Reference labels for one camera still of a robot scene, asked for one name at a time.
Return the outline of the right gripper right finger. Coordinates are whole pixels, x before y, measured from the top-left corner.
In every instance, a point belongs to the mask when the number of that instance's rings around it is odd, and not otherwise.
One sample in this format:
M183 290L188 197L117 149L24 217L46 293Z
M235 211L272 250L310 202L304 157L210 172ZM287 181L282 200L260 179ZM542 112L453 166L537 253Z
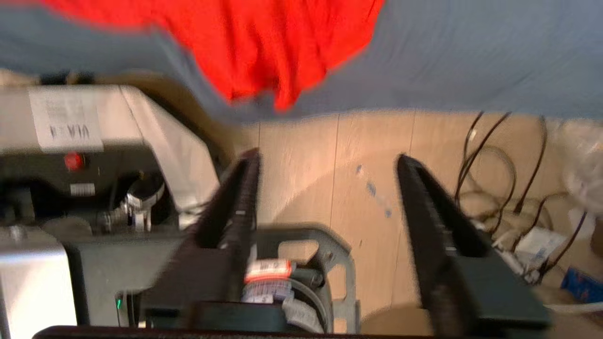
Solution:
M420 302L437 338L545 338L551 316L413 157L396 170Z

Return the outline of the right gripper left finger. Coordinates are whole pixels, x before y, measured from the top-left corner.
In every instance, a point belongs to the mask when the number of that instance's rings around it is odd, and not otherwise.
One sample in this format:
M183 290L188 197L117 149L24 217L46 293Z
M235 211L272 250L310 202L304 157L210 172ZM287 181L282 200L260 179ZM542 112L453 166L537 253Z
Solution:
M243 152L182 243L142 293L148 328L175 327L202 302L239 302L254 245L261 154Z

